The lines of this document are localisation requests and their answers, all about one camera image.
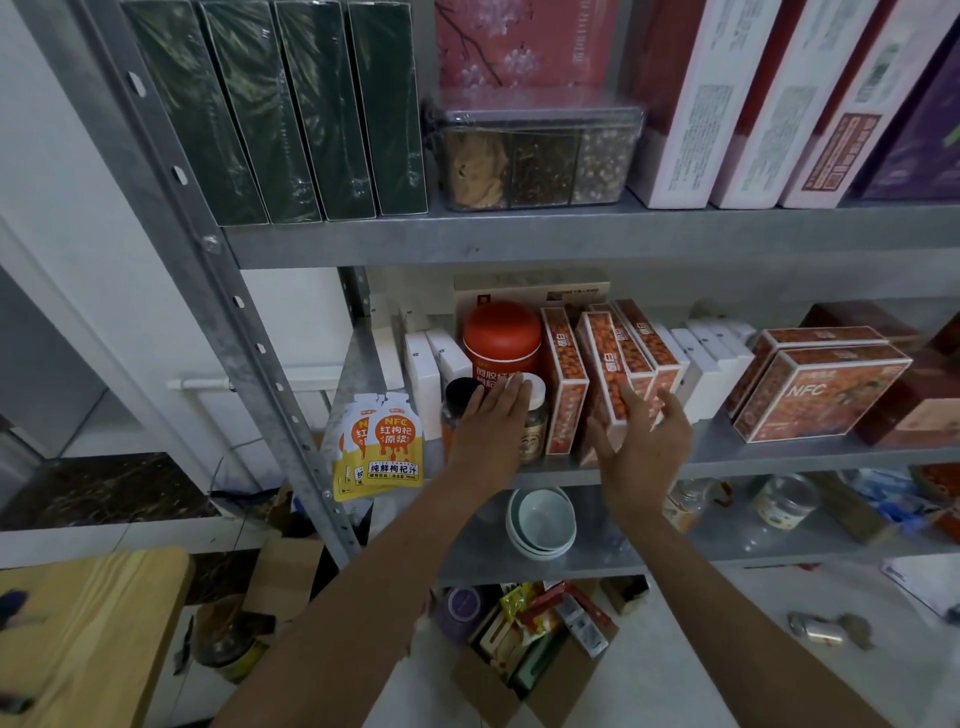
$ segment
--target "pink floral box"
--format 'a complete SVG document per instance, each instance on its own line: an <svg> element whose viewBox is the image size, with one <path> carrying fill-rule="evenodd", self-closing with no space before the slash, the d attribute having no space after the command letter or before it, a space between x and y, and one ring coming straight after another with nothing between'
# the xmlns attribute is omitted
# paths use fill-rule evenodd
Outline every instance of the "pink floral box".
<svg viewBox="0 0 960 728"><path fill-rule="evenodd" d="M436 0L442 88L602 86L617 0Z"/></svg>

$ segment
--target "person's right hand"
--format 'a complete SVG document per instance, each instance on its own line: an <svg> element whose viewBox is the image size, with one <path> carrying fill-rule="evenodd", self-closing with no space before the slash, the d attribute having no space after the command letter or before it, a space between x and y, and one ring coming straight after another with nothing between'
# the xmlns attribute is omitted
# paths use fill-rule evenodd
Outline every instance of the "person's right hand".
<svg viewBox="0 0 960 728"><path fill-rule="evenodd" d="M680 401L670 392L657 392L663 402L663 420L653 429L648 403L624 383L620 394L630 413L620 451L613 451L603 426L592 417L587 427L600 461L604 499L622 528L624 523L662 517L663 499L690 454L693 428Z"/></svg>

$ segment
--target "hand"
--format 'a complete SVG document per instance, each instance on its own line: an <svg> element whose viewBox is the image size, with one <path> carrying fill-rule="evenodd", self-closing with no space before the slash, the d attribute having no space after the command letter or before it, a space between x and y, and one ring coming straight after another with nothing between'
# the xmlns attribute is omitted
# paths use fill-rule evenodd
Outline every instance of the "hand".
<svg viewBox="0 0 960 728"><path fill-rule="evenodd" d="M662 516L663 499L690 454L693 428L680 401L665 390L657 392L663 421L654 429L647 402L625 383L620 384L620 394L630 412L620 452L613 451L603 426L592 417L587 427L600 461L604 499L623 528L625 523Z"/></svg>
<svg viewBox="0 0 960 728"><path fill-rule="evenodd" d="M521 375L502 376L484 397L477 387L453 433L446 465L474 484L482 500L510 484L520 466L520 439L533 385Z"/></svg>

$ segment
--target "person's left hand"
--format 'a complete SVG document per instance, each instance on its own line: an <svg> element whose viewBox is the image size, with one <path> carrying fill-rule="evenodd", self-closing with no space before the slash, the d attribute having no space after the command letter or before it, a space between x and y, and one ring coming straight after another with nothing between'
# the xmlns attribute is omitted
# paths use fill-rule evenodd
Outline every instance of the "person's left hand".
<svg viewBox="0 0 960 728"><path fill-rule="evenodd" d="M519 374L502 376L484 397L483 386L470 397L453 433L446 465L473 484L479 502L510 484L520 466L520 439L533 386Z"/></svg>

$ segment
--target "wooden surface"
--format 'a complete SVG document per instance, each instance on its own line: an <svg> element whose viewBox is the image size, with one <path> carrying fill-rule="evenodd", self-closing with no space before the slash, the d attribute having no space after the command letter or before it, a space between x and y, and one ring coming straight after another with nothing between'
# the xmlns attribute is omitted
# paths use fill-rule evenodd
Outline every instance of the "wooden surface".
<svg viewBox="0 0 960 728"><path fill-rule="evenodd" d="M0 692L36 700L0 728L139 728L192 572L181 548L0 571L46 617L0 632Z"/></svg>

